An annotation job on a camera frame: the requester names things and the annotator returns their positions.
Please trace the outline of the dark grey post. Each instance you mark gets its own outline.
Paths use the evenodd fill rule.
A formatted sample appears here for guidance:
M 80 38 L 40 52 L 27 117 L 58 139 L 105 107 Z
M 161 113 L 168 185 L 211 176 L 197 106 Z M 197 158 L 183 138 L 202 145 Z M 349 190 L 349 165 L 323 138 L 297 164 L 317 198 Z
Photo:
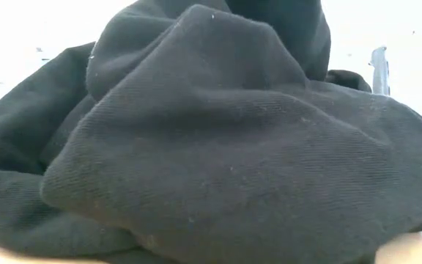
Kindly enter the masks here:
M 390 96 L 389 64 L 386 58 L 386 46 L 380 46 L 371 52 L 369 64 L 374 68 L 372 91 L 374 94 Z

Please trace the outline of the black garment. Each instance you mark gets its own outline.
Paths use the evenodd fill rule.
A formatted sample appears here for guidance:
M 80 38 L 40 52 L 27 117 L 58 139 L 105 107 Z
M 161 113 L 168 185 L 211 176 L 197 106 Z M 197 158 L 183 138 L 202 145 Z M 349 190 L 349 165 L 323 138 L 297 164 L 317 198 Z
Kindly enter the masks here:
M 422 231 L 422 116 L 330 44 L 320 0 L 137 0 L 0 99 L 0 247 L 374 264 Z

